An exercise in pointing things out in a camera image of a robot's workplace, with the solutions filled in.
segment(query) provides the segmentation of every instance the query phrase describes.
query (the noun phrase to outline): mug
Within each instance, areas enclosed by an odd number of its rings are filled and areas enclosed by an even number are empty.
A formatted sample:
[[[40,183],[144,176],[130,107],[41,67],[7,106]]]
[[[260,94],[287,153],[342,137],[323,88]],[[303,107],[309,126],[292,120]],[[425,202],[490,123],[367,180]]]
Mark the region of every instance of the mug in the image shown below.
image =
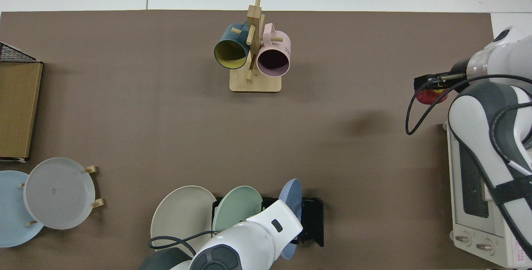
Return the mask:
[[[229,69],[241,68],[249,53],[249,46],[246,44],[248,33],[247,21],[229,25],[214,47],[216,61]]]
[[[279,77],[290,68],[290,38],[275,30],[272,23],[264,26],[264,43],[257,54],[257,68],[268,77]]]

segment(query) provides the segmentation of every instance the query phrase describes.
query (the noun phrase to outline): mug handle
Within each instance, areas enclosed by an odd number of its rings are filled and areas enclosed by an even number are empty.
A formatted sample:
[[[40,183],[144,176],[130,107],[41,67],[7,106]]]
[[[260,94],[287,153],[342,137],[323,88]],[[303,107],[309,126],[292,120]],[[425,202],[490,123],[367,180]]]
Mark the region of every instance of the mug handle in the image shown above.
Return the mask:
[[[275,33],[275,28],[273,23],[268,23],[264,25],[264,32],[262,33],[262,41],[264,42],[265,47],[273,47],[271,43],[271,34]]]

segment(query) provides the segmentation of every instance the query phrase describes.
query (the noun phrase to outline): teal mug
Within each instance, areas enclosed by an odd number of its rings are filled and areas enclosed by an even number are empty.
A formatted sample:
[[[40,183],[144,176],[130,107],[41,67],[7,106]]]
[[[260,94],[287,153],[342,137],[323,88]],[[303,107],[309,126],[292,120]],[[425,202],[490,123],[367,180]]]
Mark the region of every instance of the teal mug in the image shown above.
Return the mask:
[[[248,33],[247,22],[229,25],[214,47],[216,61],[229,69],[241,68],[249,54],[249,46],[246,44]]]

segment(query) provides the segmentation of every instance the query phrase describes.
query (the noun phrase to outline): pink mug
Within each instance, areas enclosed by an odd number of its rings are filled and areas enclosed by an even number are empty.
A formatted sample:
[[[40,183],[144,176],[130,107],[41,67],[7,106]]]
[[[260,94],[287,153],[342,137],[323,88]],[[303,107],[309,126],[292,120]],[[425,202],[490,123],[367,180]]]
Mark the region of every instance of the pink mug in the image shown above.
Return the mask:
[[[257,54],[257,68],[268,77],[279,77],[290,68],[290,37],[275,30],[272,23],[264,26],[262,47]]]

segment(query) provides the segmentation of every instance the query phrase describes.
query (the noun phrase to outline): oven window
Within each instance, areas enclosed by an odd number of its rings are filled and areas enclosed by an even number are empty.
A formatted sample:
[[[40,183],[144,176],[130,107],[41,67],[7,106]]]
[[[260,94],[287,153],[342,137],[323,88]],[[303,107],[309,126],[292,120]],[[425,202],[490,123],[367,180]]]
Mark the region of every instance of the oven window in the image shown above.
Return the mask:
[[[471,152],[460,144],[460,170],[462,172],[462,200],[464,212],[488,218],[488,202],[482,197],[483,182]]]

